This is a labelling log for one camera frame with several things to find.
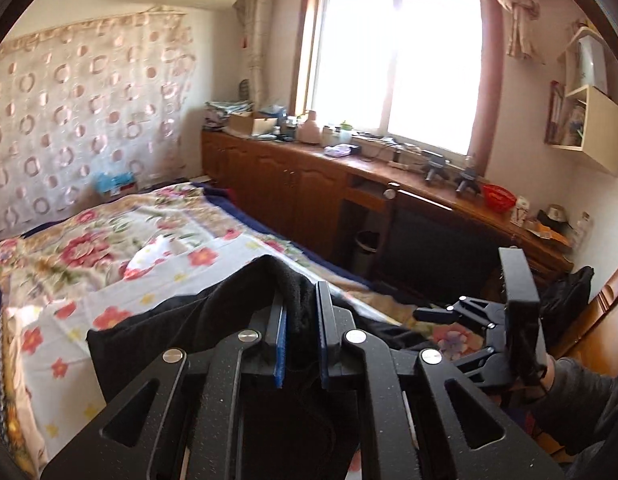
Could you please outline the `black printed t-shirt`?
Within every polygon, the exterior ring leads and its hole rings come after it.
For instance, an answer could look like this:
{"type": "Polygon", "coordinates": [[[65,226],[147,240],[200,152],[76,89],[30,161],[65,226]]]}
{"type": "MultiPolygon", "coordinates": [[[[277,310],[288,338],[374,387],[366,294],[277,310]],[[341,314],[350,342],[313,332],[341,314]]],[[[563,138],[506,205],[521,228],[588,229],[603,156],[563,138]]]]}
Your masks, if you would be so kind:
{"type": "Polygon", "coordinates": [[[87,479],[417,479],[392,357],[421,336],[260,257],[88,334],[108,405],[87,479]]]}

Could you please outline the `black bag on floor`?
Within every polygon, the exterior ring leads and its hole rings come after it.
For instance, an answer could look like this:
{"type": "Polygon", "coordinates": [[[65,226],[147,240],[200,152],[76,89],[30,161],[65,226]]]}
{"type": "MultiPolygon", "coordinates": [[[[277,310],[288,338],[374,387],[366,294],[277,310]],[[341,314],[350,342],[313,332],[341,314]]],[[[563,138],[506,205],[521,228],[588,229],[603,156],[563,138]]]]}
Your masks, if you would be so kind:
{"type": "Polygon", "coordinates": [[[589,304],[594,277],[592,266],[582,266],[556,281],[540,300],[540,319],[547,347],[555,346],[571,323],[589,304]]]}

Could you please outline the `grey waste bin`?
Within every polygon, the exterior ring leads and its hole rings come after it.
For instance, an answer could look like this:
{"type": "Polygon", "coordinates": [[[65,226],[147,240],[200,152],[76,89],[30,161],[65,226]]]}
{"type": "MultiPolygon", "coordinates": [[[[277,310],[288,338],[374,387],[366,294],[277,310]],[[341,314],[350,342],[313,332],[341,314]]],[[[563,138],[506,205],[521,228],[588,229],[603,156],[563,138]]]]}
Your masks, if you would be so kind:
{"type": "Polygon", "coordinates": [[[363,230],[354,237],[354,251],[351,271],[362,278],[370,272],[375,260],[380,241],[380,234],[376,231],[363,230]]]}

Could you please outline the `long wooden cabinet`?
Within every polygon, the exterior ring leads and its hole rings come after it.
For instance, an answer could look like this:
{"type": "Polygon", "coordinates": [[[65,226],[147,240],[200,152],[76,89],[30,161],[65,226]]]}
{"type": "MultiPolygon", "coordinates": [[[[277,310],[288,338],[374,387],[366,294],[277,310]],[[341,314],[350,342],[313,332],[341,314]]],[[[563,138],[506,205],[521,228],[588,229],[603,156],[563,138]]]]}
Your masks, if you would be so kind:
{"type": "Polygon", "coordinates": [[[386,214],[385,193],[394,188],[413,194],[429,212],[467,220],[503,245],[522,248],[541,287],[572,269],[558,250],[513,226],[481,197],[458,196],[445,184],[428,186],[417,174],[382,160],[334,159],[317,146],[205,130],[202,170],[246,214],[338,266],[345,263],[345,240],[359,231],[363,214],[386,214]]]}

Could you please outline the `red bowl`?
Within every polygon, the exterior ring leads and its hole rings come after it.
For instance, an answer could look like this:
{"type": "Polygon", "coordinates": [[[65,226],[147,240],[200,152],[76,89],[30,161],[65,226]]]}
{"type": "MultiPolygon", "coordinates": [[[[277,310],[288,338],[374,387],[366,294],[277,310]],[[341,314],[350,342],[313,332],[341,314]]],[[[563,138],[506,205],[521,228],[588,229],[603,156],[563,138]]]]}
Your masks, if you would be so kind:
{"type": "Polygon", "coordinates": [[[502,186],[488,183],[482,186],[482,195],[486,207],[497,214],[505,214],[517,203],[517,197],[502,186]]]}

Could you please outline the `white star-flower towel blanket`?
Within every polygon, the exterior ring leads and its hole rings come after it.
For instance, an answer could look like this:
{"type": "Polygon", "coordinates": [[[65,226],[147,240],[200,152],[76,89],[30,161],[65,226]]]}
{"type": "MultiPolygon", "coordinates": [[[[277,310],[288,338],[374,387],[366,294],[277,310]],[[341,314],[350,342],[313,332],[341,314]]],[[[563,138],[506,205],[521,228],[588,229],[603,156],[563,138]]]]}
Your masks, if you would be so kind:
{"type": "MultiPolygon", "coordinates": [[[[282,294],[289,323],[307,322],[318,274],[246,234],[191,249],[155,245],[156,260],[117,283],[47,304],[43,342],[24,359],[48,462],[160,353],[212,348],[282,294]]],[[[343,479],[359,446],[351,400],[284,384],[244,394],[247,476],[343,479]]]]}

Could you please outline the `patterned gold-navy folded cloth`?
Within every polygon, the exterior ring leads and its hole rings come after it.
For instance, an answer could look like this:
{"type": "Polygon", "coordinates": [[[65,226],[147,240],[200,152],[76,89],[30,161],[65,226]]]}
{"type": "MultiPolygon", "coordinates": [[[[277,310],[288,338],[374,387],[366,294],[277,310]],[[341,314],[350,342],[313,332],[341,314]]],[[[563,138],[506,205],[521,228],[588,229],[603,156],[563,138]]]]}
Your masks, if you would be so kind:
{"type": "Polygon", "coordinates": [[[0,437],[28,479],[39,479],[48,462],[24,374],[24,359],[43,342],[39,327],[33,325],[41,311],[29,304],[6,307],[0,313],[0,437]]]}

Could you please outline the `pink jug on cabinet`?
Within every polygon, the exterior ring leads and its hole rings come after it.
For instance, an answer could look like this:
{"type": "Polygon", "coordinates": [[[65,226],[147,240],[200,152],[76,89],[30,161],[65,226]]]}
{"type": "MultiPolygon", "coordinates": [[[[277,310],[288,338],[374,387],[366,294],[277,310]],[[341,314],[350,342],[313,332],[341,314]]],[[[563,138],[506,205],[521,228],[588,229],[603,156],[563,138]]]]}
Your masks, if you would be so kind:
{"type": "Polygon", "coordinates": [[[316,122],[314,110],[309,110],[306,120],[298,126],[296,139],[303,144],[318,145],[321,143],[321,129],[316,122]]]}

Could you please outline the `floral bed blanket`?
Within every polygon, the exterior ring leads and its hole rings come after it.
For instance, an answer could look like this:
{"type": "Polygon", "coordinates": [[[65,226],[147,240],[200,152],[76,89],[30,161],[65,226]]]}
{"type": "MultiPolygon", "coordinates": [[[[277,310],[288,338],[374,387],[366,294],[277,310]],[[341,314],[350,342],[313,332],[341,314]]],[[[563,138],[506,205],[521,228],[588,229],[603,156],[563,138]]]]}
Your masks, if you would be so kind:
{"type": "Polygon", "coordinates": [[[288,240],[234,206],[225,194],[191,183],[129,195],[96,206],[36,232],[0,241],[0,289],[11,306],[79,297],[118,282],[126,265],[158,236],[195,249],[214,238],[240,234],[263,244],[334,283],[347,294],[390,316],[436,344],[455,361],[477,351],[484,340],[458,323],[417,322],[414,304],[382,294],[344,269],[288,240]]]}

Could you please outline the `blue tissue pack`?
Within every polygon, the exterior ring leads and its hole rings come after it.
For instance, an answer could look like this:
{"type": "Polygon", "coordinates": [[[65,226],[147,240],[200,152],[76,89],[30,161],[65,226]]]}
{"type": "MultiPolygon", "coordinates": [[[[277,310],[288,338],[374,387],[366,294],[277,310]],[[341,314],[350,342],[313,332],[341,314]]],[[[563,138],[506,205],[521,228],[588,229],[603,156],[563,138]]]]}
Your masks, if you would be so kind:
{"type": "Polygon", "coordinates": [[[132,172],[124,172],[123,174],[98,174],[95,178],[95,192],[100,197],[117,196],[135,187],[136,180],[132,172]]]}

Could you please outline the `cardboard box on cabinet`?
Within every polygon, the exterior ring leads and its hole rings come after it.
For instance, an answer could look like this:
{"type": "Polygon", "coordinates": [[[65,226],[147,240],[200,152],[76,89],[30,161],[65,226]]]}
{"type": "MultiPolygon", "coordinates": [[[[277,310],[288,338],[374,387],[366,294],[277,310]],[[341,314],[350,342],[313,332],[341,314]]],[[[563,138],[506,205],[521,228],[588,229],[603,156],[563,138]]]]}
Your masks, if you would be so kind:
{"type": "Polygon", "coordinates": [[[228,118],[228,130],[239,136],[260,136],[272,132],[276,125],[276,117],[254,113],[231,114],[228,118]]]}

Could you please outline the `stack of papers on cabinet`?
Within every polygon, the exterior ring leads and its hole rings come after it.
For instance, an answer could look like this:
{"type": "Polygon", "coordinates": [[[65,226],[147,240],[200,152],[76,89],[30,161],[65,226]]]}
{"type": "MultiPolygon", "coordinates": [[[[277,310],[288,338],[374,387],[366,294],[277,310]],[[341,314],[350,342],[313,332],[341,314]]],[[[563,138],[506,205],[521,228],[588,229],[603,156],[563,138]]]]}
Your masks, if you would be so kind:
{"type": "Polygon", "coordinates": [[[222,129],[228,124],[233,114],[249,114],[252,111],[250,101],[208,101],[204,109],[204,128],[209,130],[222,129]]]}

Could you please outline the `tied pink window curtain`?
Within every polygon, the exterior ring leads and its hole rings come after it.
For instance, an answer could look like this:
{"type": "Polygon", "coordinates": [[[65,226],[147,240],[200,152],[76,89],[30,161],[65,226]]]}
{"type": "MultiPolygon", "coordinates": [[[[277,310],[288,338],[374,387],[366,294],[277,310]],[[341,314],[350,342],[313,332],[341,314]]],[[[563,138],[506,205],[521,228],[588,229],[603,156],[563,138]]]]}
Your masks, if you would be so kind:
{"type": "Polygon", "coordinates": [[[512,18],[506,54],[518,60],[533,60],[543,64],[534,43],[532,29],[532,23],[540,18],[539,0],[498,0],[498,3],[512,18]]]}

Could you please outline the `circle-patterned sheer curtain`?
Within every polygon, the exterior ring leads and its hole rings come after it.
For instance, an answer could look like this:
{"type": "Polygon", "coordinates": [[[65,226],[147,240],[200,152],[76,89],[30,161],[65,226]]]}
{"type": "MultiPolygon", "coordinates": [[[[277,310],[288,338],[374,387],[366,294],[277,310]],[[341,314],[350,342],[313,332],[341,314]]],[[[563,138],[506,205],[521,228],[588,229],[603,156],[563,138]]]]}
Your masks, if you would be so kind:
{"type": "Polygon", "coordinates": [[[196,56],[186,15],[149,10],[0,45],[0,240],[95,203],[99,177],[179,177],[196,56]]]}

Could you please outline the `wall shelf unit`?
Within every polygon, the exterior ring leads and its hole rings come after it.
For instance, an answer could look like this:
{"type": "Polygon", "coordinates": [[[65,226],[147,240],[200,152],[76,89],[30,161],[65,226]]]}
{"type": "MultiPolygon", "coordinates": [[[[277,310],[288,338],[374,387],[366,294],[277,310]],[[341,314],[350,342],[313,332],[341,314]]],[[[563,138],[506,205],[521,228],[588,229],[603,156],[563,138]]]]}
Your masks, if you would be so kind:
{"type": "Polygon", "coordinates": [[[618,174],[618,104],[608,93],[602,36],[581,26],[557,57],[559,77],[551,82],[544,142],[569,153],[580,165],[618,174]]]}

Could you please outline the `window with wooden frame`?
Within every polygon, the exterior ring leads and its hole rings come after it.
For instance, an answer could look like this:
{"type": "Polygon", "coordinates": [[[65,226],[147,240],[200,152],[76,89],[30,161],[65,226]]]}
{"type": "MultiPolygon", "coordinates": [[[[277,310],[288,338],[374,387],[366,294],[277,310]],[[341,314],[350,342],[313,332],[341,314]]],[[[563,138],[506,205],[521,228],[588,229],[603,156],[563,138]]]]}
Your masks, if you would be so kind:
{"type": "Polygon", "coordinates": [[[498,0],[300,0],[290,105],[485,172],[503,80],[498,0]]]}

